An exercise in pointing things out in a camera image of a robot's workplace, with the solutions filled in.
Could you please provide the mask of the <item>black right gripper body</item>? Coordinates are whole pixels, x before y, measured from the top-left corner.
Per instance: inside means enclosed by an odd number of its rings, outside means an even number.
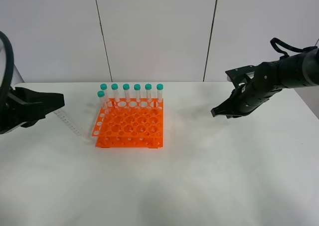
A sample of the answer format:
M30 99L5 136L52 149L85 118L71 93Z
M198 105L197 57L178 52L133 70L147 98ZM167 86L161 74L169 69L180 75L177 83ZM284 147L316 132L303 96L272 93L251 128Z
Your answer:
M235 115L249 115L282 89L276 75L256 72L253 79L235 89L231 97L231 108Z

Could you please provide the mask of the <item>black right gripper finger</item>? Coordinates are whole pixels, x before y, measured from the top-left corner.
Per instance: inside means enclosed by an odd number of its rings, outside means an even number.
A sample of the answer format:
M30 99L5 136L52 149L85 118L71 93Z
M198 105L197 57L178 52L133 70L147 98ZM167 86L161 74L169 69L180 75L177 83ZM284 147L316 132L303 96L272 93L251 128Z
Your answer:
M239 86L238 88L235 88L232 92L229 98L227 98L224 102L222 102L220 105L214 107L211 109L211 114L213 117L216 116L225 116L225 114L242 114L240 112L239 108L239 97L242 94L242 88L243 86Z
M225 114L225 116L226 116L227 119L231 119L231 118L240 118L240 117L246 116L246 114L230 114L230 113L227 113L227 114Z

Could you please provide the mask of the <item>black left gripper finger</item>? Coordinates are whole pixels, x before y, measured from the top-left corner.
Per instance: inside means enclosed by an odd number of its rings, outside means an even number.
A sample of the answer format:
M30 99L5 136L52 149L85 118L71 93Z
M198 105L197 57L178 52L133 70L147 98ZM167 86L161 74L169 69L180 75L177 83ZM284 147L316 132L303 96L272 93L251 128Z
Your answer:
M23 102L39 106L41 110L55 111L65 106L61 93L36 92L22 87L16 87L15 93Z
M45 119L46 115L56 112L56 110L22 110L19 113L20 127L29 128L35 125L39 120Z

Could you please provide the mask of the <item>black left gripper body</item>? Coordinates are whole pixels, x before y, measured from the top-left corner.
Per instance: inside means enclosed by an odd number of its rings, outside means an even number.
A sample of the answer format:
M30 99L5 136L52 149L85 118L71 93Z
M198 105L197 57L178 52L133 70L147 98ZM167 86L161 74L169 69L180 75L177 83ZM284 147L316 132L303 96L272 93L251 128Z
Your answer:
M40 111L39 106L25 103L18 98L15 89L11 89L0 111L0 133L8 133L20 127L19 113L22 110Z

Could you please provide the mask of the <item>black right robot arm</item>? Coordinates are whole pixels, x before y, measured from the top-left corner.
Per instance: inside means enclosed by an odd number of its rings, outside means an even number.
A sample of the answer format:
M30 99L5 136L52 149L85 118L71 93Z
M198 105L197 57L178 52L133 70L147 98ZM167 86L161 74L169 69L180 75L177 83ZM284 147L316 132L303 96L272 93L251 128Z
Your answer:
M212 116L239 118L251 114L283 89L319 85L319 49L284 59L226 71L234 85L228 99L211 110Z

